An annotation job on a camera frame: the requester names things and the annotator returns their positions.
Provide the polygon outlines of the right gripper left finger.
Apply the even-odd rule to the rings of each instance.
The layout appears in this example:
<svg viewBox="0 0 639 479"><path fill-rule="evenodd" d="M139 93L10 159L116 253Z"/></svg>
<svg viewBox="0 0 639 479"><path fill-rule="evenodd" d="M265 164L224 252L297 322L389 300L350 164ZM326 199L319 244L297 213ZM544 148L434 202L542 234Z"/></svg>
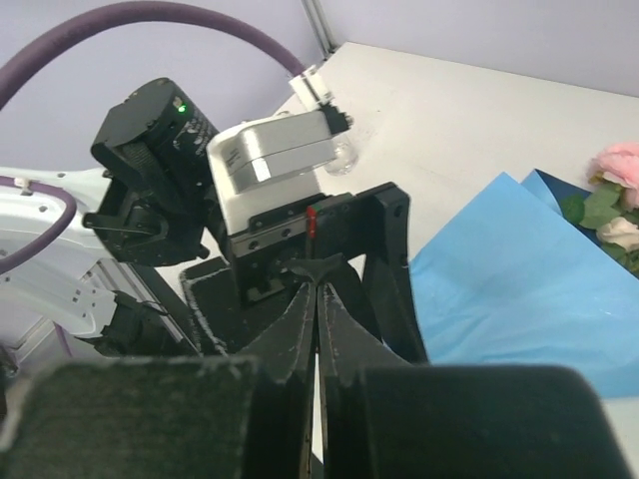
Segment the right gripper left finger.
<svg viewBox="0 0 639 479"><path fill-rule="evenodd" d="M1 432L5 478L308 478L316 291L229 356L67 362Z"/></svg>

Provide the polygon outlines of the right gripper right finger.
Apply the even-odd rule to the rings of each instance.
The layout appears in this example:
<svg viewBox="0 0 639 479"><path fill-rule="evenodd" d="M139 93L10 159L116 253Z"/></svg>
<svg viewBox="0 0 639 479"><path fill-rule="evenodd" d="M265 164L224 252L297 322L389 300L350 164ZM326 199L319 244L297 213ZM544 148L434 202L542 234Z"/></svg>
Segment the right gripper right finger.
<svg viewBox="0 0 639 479"><path fill-rule="evenodd" d="M318 291L328 478L628 478L594 389L561 366L411 364Z"/></svg>

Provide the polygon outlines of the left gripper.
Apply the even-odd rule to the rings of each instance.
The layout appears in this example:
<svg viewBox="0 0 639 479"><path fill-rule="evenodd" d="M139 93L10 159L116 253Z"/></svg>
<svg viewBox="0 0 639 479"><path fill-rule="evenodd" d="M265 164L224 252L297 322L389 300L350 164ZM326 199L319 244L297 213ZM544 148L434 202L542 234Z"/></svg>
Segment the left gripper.
<svg viewBox="0 0 639 479"><path fill-rule="evenodd" d="M354 319L400 358L426 363L408 268L410 197L386 183L356 195L351 206L315 194L250 216L248 227L234 235L213 213L220 255L180 276L196 346L242 349L256 339L285 312L303 282L291 270L293 262L364 255L363 305Z"/></svg>

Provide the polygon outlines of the blue wrapping paper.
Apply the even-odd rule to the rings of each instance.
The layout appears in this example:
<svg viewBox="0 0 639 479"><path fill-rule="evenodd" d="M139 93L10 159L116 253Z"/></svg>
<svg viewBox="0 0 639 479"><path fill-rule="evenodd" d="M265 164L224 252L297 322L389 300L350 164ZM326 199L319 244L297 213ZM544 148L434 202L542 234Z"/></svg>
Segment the blue wrapping paper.
<svg viewBox="0 0 639 479"><path fill-rule="evenodd" d="M638 392L638 281L559 204L573 185L500 175L410 264L429 360L558 364L605 398Z"/></svg>

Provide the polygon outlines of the artificial flower bunch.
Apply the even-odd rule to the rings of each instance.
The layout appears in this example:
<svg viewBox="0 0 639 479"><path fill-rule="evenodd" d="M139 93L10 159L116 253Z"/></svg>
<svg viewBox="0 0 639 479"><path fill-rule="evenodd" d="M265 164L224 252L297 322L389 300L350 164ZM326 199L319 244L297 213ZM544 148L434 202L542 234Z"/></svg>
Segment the artificial flower bunch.
<svg viewBox="0 0 639 479"><path fill-rule="evenodd" d="M587 180L592 191L559 201L563 217L636 276L638 144L618 143L599 152L590 162Z"/></svg>

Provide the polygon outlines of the black printed ribbon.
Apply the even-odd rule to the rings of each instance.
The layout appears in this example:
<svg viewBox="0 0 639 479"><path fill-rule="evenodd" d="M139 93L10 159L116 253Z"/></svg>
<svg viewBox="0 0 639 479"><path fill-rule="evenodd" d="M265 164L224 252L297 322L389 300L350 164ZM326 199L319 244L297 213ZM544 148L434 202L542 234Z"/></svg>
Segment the black printed ribbon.
<svg viewBox="0 0 639 479"><path fill-rule="evenodd" d="M326 278L346 264L342 254L326 258L293 258L285 263L285 269L314 285L322 284Z"/></svg>

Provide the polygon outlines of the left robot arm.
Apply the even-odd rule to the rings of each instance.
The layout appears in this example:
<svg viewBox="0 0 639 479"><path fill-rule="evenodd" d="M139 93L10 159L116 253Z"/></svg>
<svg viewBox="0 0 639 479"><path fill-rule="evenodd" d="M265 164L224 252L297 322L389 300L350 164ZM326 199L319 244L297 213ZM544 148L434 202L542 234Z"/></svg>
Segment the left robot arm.
<svg viewBox="0 0 639 479"><path fill-rule="evenodd" d="M378 342L427 359L407 263L408 195L387 183L320 192L313 170L336 157L351 121L329 100L219 132L172 80L159 78L107 114L92 146L107 190L85 213L117 261L199 259L183 289L203 353L248 347L304 287L321 285Z"/></svg>

